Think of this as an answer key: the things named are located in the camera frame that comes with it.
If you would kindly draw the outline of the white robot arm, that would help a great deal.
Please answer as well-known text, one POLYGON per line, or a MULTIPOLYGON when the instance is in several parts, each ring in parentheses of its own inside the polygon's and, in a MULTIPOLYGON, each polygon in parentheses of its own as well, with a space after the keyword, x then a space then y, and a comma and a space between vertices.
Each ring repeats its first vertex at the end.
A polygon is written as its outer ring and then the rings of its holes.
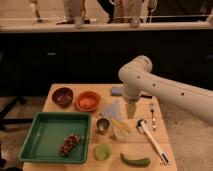
POLYGON ((151 60, 140 55, 120 68, 118 77, 127 103, 138 102, 144 91, 213 126, 213 91, 156 76, 151 73, 152 67, 151 60))

